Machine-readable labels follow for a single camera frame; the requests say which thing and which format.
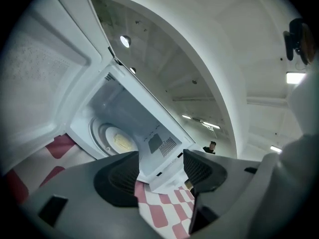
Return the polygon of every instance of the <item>recessed light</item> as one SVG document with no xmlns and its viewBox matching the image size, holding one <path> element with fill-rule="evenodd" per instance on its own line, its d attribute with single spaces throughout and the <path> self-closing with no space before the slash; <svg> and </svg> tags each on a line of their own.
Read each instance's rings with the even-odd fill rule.
<svg viewBox="0 0 319 239">
<path fill-rule="evenodd" d="M 277 147 L 274 147 L 274 146 L 271 146 L 270 149 L 274 150 L 275 152 L 278 152 L 278 153 L 281 153 L 282 150 L 277 148 Z"/>
<path fill-rule="evenodd" d="M 129 48 L 129 46 L 131 45 L 131 39 L 127 35 L 122 35 L 120 37 L 120 40 L 122 44 L 127 48 Z"/>
<path fill-rule="evenodd" d="M 136 69 L 135 69 L 135 67 L 131 67 L 131 68 L 130 68 L 130 71 L 131 71 L 132 73 L 136 74 Z"/>
<path fill-rule="evenodd" d="M 205 125 L 209 125 L 209 126 L 212 126 L 212 127 L 215 127 L 217 129 L 220 129 L 220 126 L 218 125 L 214 125 L 214 124 L 211 124 L 211 123 L 207 123 L 207 122 L 203 122 Z"/>
<path fill-rule="evenodd" d="M 299 84 L 303 80 L 306 73 L 290 72 L 290 73 L 287 73 L 286 75 L 287 75 L 288 84 Z"/>
<path fill-rule="evenodd" d="M 186 118 L 186 119 L 191 119 L 191 117 L 190 116 L 186 116 L 186 115 L 182 115 L 184 118 Z"/>
</svg>

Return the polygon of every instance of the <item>checkered fabric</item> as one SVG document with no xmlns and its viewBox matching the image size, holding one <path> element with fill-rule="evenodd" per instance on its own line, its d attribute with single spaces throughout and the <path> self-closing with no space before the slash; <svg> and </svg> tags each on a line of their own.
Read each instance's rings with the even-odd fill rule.
<svg viewBox="0 0 319 239">
<path fill-rule="evenodd" d="M 29 195 L 68 167 L 94 161 L 68 135 L 37 151 L 10 170 L 5 178 L 16 201 L 21 204 Z M 185 185 L 167 195 L 152 193 L 148 184 L 135 185 L 141 216 L 165 239 L 188 237 L 194 197 Z"/>
</svg>

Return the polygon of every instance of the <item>ceiling light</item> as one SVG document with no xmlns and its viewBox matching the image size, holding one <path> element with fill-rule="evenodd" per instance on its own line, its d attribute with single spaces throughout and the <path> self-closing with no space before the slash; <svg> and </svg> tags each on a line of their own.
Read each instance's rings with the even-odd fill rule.
<svg viewBox="0 0 319 239">
<path fill-rule="evenodd" d="M 186 119 L 191 119 L 191 117 L 189 117 L 189 116 L 186 116 L 186 115 L 182 115 L 184 118 L 186 118 Z"/>
<path fill-rule="evenodd" d="M 202 125 L 203 125 L 204 127 L 208 128 L 209 130 L 214 131 L 214 129 L 213 129 L 212 126 L 205 125 L 204 123 L 202 123 Z"/>
<path fill-rule="evenodd" d="M 274 146 L 271 146 L 270 149 L 274 150 L 275 152 L 278 152 L 278 153 L 281 153 L 282 150 L 277 148 L 277 147 L 274 147 Z"/>
<path fill-rule="evenodd" d="M 131 45 L 131 39 L 127 35 L 122 35 L 120 37 L 120 40 L 122 44 L 127 48 Z"/>
<path fill-rule="evenodd" d="M 135 69 L 135 67 L 131 67 L 131 68 L 130 68 L 130 71 L 131 71 L 132 73 L 136 74 L 136 69 Z"/>
<path fill-rule="evenodd" d="M 302 81 L 306 73 L 287 73 L 288 84 L 298 84 Z"/>
<path fill-rule="evenodd" d="M 220 126 L 218 125 L 214 125 L 214 124 L 211 124 L 211 123 L 207 123 L 207 122 L 203 122 L 205 125 L 209 125 L 209 126 L 212 126 L 212 127 L 215 127 L 217 129 L 220 129 Z"/>
</svg>

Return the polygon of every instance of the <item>person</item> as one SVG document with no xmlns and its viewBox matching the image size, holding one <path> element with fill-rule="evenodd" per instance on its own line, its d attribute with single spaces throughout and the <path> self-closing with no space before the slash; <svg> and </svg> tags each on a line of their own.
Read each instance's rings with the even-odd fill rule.
<svg viewBox="0 0 319 239">
<path fill-rule="evenodd" d="M 216 154 L 215 147 L 216 147 L 216 143 L 214 141 L 211 141 L 209 147 L 204 147 L 203 149 L 207 153 Z"/>
</svg>

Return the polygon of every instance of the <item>wall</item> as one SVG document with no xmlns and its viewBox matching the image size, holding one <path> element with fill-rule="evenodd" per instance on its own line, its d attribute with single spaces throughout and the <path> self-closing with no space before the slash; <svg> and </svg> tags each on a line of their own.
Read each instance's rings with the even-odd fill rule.
<svg viewBox="0 0 319 239">
<path fill-rule="evenodd" d="M 230 140 L 221 137 L 216 139 L 206 127 L 197 122 L 186 122 L 183 127 L 199 146 L 209 146 L 211 141 L 215 141 L 216 155 L 237 158 L 236 151 L 233 149 Z"/>
</svg>

